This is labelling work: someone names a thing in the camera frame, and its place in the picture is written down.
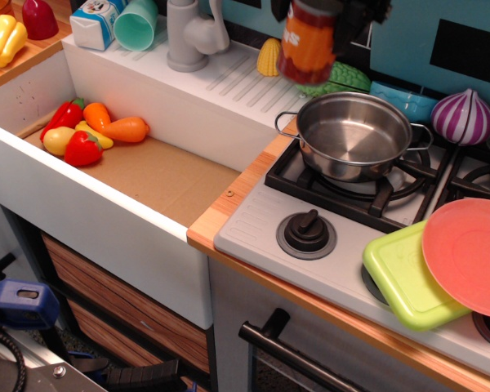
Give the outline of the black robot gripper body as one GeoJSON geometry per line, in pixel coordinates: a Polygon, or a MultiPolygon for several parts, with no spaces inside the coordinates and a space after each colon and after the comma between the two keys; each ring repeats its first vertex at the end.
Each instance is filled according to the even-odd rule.
{"type": "Polygon", "coordinates": [[[382,24],[389,16],[390,0],[348,0],[343,2],[343,15],[351,25],[382,24]]]}

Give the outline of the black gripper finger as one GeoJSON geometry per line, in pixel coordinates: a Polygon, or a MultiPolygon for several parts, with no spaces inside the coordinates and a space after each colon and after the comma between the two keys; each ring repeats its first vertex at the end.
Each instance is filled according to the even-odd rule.
{"type": "Polygon", "coordinates": [[[344,3],[336,21],[333,53],[343,54],[370,22],[366,3],[344,3]]]}
{"type": "Polygon", "coordinates": [[[290,6],[290,0],[271,0],[270,9],[274,18],[281,22],[287,18],[288,8],[290,6]]]}

